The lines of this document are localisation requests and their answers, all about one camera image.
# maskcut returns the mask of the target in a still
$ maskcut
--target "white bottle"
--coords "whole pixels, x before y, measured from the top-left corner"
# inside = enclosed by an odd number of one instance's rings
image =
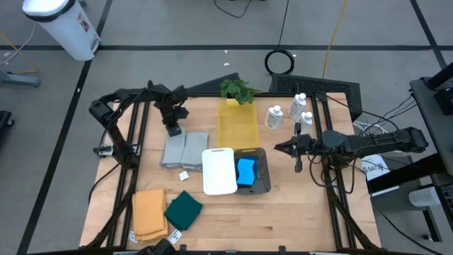
[[[269,108],[264,125],[271,130],[276,130],[280,126],[282,120],[283,112],[279,106],[274,106]]]
[[[306,95],[304,93],[300,93],[300,94],[294,96],[292,105],[288,110],[288,114],[293,120],[297,120],[297,118],[300,116],[300,114],[304,110],[304,108],[306,106],[305,98],[306,98]]]
[[[297,119],[297,122],[301,124],[301,134],[305,134],[309,132],[309,129],[311,127],[311,124],[313,124],[313,113],[311,112],[306,112],[306,113],[301,113],[299,116],[299,119]]]

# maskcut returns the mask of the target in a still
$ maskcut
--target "white cutting board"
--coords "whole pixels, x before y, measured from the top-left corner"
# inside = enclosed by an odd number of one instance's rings
[[[232,148],[206,149],[202,153],[203,191],[207,195],[236,192],[236,170]]]

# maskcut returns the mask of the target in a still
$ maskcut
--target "yellow plastic tray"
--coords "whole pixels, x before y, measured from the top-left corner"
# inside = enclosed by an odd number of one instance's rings
[[[255,102],[239,105],[236,100],[219,101],[217,104],[217,143],[219,148],[260,147]]]

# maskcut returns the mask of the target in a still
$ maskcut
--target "gray concrete floor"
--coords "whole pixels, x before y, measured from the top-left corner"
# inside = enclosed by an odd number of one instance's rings
[[[97,26],[106,0],[88,0],[86,12]],[[219,0],[228,11],[241,13],[245,1]],[[338,19],[341,1],[290,1],[283,45],[327,45]],[[453,45],[450,15],[453,2],[418,0],[438,45]],[[285,11],[283,1],[253,1],[242,19],[218,11],[202,0],[113,0],[101,38],[104,45],[273,45],[278,42]],[[21,13],[21,3],[4,0],[0,33],[15,44],[29,35],[32,23]],[[38,26],[30,45],[57,43]],[[409,0],[349,0],[336,45],[429,45]],[[0,62],[8,51],[0,51]],[[66,52],[26,50],[40,64],[40,88],[0,84],[0,110],[13,112],[16,125],[2,137],[0,151],[0,254],[15,254],[33,208],[50,157],[62,128],[83,62]],[[75,249],[88,207],[87,195],[98,166],[91,150],[102,129],[88,114],[89,103],[118,88],[145,86],[148,79],[174,88],[193,86],[238,72],[250,85],[268,90],[270,77],[263,66],[267,50],[102,50],[96,55],[59,159],[50,191],[29,252]],[[292,50],[293,74],[320,77],[324,51]],[[442,52],[453,61],[453,52]],[[283,71],[287,59],[274,56],[270,65]],[[30,69],[17,57],[2,71]],[[432,50],[332,51],[327,79],[360,83],[363,108],[384,114],[408,97],[409,81],[440,70]],[[400,127],[420,128],[428,136],[420,112],[414,108],[395,119]],[[415,159],[435,152],[431,145]],[[439,220],[445,217],[439,208]],[[445,254],[452,248],[452,231],[442,224],[442,243],[421,238],[428,232],[421,212],[389,212],[401,229]],[[376,213],[382,246],[394,251],[426,254],[406,241]]]

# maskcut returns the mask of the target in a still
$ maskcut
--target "white container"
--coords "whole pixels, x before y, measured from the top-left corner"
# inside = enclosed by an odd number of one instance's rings
[[[271,130],[276,130],[280,126],[282,120],[283,112],[281,111],[281,108],[279,106],[274,106],[269,108],[264,125]]]
[[[440,200],[434,187],[424,188],[419,191],[409,193],[409,201],[413,206],[424,207],[439,205]]]
[[[236,192],[236,167],[232,148],[206,149],[203,163],[203,191],[207,195],[226,195]]]
[[[306,98],[305,93],[300,93],[294,96],[292,105],[291,107],[289,107],[288,110],[288,115],[291,117],[291,119],[297,120],[297,118],[300,116],[300,114],[302,113],[306,106],[305,98]]]
[[[22,11],[75,60],[94,58],[101,39],[77,0],[25,0]]]
[[[301,124],[301,134],[306,134],[309,132],[311,125],[313,124],[313,113],[306,112],[301,113],[296,122]]]

